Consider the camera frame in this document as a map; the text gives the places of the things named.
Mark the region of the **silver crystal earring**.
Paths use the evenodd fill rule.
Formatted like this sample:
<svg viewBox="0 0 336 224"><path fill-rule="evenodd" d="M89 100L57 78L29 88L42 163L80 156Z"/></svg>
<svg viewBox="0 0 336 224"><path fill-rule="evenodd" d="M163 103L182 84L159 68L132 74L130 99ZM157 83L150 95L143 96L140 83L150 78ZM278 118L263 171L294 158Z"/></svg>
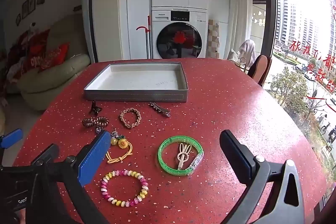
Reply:
<svg viewBox="0 0 336 224"><path fill-rule="evenodd" d="M111 138L113 139L113 138L118 138L119 137L119 134L118 134L118 132L116 131L116 130L114 130L113 132L111 132Z"/></svg>
<svg viewBox="0 0 336 224"><path fill-rule="evenodd" d="M97 127L96 128L96 134L99 134L100 132L102 132L102 128L101 127Z"/></svg>

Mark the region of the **black claw hair clip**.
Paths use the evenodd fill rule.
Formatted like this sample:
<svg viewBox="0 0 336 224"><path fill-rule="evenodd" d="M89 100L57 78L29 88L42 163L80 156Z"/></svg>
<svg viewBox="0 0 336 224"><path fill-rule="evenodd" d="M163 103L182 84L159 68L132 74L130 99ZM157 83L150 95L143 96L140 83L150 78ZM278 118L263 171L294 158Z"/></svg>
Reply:
<svg viewBox="0 0 336 224"><path fill-rule="evenodd" d="M92 101L91 109L89 111L89 114L92 114L94 116L98 116L99 112L102 111L102 108L96 105L96 101Z"/></svg>

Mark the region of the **silver rhinestone hair clip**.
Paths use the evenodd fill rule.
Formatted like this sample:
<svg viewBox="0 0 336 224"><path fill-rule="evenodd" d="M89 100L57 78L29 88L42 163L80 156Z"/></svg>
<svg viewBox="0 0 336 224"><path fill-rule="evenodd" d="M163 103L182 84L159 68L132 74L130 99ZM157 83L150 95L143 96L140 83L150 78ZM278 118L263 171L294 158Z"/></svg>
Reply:
<svg viewBox="0 0 336 224"><path fill-rule="evenodd" d="M171 112L170 110L167 110L161 106L159 106L158 104L156 104L155 102L150 102L149 106L152 107L155 111L157 111L158 113L161 113L162 115L165 115L166 117L170 117L171 116Z"/></svg>

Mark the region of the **green translucent bangle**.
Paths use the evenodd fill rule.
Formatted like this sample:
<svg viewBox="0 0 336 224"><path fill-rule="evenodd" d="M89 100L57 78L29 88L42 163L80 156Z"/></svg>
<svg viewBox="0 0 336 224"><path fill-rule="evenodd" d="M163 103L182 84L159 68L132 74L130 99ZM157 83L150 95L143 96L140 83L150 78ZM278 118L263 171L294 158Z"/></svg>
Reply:
<svg viewBox="0 0 336 224"><path fill-rule="evenodd" d="M177 169L169 167L162 158L162 153L165 148L169 147L173 143L179 143L179 152L176 155L178 161ZM183 169L185 162L189 160L190 152L194 148L197 151L197 155L194 157L190 165ZM198 165L201 163L204 157L204 150L201 144L192 137L185 135L172 136L164 140L158 148L157 158L161 168L168 174L173 176L191 176Z"/></svg>

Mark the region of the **grey jewelry tray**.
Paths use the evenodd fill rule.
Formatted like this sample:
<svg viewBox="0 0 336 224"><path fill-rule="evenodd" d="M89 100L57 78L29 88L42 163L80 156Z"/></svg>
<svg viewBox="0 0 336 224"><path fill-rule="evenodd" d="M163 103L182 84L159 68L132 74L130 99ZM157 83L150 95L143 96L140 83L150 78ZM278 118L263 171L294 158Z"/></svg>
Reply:
<svg viewBox="0 0 336 224"><path fill-rule="evenodd" d="M186 102L180 62L109 64L85 88L86 99L114 102Z"/></svg>

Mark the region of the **beige green sofa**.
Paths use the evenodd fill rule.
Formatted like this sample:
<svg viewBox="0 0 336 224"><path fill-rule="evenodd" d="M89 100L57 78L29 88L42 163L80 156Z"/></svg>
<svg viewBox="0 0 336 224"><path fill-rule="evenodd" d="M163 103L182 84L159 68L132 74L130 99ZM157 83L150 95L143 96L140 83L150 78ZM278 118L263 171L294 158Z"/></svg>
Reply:
<svg viewBox="0 0 336 224"><path fill-rule="evenodd" d="M23 74L17 87L30 108L43 111L90 63L83 16L68 15L48 30L45 56L37 68Z"/></svg>

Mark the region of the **red embroidered cushion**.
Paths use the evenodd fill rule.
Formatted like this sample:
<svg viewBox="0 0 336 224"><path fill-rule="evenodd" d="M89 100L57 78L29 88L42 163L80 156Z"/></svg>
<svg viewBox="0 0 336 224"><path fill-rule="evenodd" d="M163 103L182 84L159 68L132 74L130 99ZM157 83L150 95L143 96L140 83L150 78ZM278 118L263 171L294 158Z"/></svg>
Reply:
<svg viewBox="0 0 336 224"><path fill-rule="evenodd" d="M69 47L69 43L63 43L54 50L47 52L45 58L41 62L39 72L45 71L49 68L64 63L67 57Z"/></svg>

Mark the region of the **brown wooden chair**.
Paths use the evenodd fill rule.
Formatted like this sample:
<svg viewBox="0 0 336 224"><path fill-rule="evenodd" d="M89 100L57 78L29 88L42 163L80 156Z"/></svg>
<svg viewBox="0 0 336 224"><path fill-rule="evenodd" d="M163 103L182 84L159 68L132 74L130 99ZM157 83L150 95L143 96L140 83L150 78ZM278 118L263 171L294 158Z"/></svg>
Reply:
<svg viewBox="0 0 336 224"><path fill-rule="evenodd" d="M263 86L269 73L272 58L266 55L260 55L250 67L247 75L254 79L258 85Z"/></svg>

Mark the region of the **lower white washing machine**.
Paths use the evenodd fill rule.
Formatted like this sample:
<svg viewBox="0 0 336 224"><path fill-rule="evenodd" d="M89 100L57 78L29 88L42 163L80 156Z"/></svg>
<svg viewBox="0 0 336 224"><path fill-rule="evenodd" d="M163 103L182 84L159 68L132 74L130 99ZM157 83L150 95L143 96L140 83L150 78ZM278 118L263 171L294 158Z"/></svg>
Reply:
<svg viewBox="0 0 336 224"><path fill-rule="evenodd" d="M202 9L154 7L151 50L155 59L205 58L208 14Z"/></svg>

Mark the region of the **checkered hanging cloth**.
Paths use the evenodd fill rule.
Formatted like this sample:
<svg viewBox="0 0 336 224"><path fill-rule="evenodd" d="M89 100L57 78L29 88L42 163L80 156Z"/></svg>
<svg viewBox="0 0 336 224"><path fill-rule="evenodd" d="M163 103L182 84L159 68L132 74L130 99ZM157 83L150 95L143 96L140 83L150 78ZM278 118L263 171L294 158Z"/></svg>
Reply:
<svg viewBox="0 0 336 224"><path fill-rule="evenodd" d="M219 38L220 38L219 22L217 20L209 19L206 57L213 58L213 59L220 58Z"/></svg>

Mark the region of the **pink towel on rack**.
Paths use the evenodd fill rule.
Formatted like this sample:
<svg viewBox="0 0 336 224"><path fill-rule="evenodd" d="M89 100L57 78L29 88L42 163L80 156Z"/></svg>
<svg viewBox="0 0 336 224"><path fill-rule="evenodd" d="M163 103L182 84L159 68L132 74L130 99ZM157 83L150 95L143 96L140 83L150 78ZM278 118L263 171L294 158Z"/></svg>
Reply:
<svg viewBox="0 0 336 224"><path fill-rule="evenodd" d="M256 60L255 42L251 39L247 39L239 47L238 52L239 58L244 58L246 65L251 67Z"/></svg>

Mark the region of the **white tall cabinet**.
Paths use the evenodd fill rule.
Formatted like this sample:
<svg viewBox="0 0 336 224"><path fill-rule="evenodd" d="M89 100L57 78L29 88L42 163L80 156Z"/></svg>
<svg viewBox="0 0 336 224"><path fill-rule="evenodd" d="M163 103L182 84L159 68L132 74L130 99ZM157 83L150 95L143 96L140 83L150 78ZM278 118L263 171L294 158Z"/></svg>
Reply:
<svg viewBox="0 0 336 224"><path fill-rule="evenodd" d="M151 0L82 0L85 38L93 63L146 59Z"/></svg>

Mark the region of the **red handled mop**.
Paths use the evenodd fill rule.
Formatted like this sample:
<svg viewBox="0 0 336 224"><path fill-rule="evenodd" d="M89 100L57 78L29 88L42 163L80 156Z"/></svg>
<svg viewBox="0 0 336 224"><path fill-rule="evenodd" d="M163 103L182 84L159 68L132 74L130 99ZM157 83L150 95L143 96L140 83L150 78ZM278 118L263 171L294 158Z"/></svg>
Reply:
<svg viewBox="0 0 336 224"><path fill-rule="evenodd" d="M136 30L144 30L145 31L145 40L146 40L146 58L151 59L151 18L150 15L147 16L147 26L139 26Z"/></svg>

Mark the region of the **wall picture frames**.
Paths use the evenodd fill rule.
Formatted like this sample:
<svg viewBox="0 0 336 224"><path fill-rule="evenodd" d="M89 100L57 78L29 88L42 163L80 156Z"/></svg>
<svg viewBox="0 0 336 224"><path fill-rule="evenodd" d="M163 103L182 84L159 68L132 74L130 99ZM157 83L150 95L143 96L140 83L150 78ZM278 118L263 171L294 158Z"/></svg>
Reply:
<svg viewBox="0 0 336 224"><path fill-rule="evenodd" d="M15 23L17 27L20 25L21 21L35 11L37 5L42 5L45 0L26 0L22 4L21 13L17 15Z"/></svg>

